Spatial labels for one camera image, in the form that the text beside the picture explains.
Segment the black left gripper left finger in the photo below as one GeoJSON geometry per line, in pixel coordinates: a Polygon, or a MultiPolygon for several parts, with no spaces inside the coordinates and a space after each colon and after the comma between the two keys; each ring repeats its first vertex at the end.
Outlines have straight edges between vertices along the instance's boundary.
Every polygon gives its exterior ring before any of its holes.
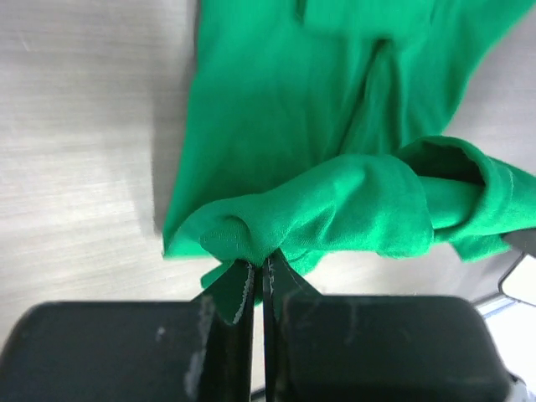
{"type": "Polygon", "coordinates": [[[255,271],[234,263],[192,301],[55,301],[1,353],[4,401],[247,401],[255,271]]]}

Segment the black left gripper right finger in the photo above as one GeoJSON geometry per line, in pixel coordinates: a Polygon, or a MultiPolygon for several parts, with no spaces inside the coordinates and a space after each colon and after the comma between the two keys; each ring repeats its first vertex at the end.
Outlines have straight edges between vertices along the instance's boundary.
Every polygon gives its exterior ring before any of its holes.
{"type": "Polygon", "coordinates": [[[324,296],[283,255],[262,268],[269,401],[510,401],[482,316],[453,296],[324,296]]]}

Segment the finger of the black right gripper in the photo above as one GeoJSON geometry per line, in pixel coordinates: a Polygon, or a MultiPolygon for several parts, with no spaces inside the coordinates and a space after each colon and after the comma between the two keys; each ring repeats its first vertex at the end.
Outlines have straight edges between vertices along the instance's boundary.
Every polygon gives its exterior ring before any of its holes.
{"type": "Polygon", "coordinates": [[[514,249],[524,254],[536,254],[536,229],[516,230],[502,236],[514,249]]]}

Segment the green t shirt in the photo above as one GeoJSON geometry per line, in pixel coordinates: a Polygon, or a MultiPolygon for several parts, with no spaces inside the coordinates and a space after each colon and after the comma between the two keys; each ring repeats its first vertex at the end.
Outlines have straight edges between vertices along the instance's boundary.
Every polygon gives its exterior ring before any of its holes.
{"type": "Polygon", "coordinates": [[[535,178],[446,137],[472,74],[530,1],[203,1],[167,259],[279,250],[464,261],[535,225],[535,178]]]}

